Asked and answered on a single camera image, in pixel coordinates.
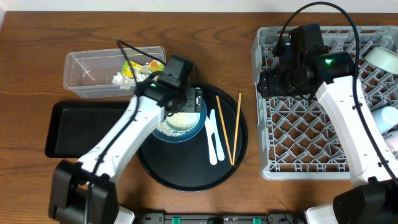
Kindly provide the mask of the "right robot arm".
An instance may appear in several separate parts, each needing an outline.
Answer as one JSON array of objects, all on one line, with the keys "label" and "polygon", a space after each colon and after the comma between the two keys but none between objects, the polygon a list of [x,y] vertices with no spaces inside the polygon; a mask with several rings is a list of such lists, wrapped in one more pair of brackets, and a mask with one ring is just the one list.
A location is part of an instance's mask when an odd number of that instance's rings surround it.
[{"label": "right robot arm", "polygon": [[397,159],[382,114],[397,108],[377,50],[394,53],[396,27],[262,27],[252,48],[261,175],[349,179],[353,188],[308,208],[305,223],[396,223]]}]

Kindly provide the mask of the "small light blue cup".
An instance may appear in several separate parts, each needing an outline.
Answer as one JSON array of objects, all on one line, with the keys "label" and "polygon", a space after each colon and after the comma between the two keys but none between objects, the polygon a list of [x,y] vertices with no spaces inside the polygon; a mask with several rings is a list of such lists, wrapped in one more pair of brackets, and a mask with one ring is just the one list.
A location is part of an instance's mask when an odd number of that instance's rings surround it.
[{"label": "small light blue cup", "polygon": [[388,132],[397,125],[397,109],[386,106],[372,112],[373,119],[381,134]]}]

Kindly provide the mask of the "white tissue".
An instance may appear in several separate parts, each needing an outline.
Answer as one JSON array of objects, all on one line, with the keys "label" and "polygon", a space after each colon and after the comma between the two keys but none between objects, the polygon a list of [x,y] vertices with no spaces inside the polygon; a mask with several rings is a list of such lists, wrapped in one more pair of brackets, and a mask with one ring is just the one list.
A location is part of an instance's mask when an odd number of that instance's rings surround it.
[{"label": "white tissue", "polygon": [[123,75],[122,73],[117,73],[117,75],[113,77],[112,84],[118,85],[119,88],[123,90],[129,90],[136,87],[134,78]]}]

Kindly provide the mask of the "yellow green snack wrapper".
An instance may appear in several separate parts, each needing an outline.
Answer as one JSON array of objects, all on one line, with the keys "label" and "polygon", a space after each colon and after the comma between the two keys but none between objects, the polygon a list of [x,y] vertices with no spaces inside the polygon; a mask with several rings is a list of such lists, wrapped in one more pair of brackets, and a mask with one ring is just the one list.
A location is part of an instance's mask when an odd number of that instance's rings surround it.
[{"label": "yellow green snack wrapper", "polygon": [[145,63],[143,65],[140,65],[133,61],[125,61],[125,64],[121,69],[121,75],[124,75],[125,77],[132,80],[136,78],[137,81],[141,82],[145,80],[150,74],[163,70],[164,64],[162,64],[158,60],[152,60],[151,62]]}]

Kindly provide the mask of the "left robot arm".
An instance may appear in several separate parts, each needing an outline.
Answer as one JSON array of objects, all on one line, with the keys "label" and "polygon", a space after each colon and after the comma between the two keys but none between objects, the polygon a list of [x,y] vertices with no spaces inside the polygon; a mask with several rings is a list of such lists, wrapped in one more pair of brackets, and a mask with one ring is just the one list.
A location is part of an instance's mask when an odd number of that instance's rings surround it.
[{"label": "left robot arm", "polygon": [[49,217],[59,223],[134,223],[119,204],[116,185],[144,140],[170,113],[199,112],[199,91],[190,85],[191,61],[171,55],[163,71],[139,82],[125,112],[105,137],[75,163],[62,160],[53,172]]}]

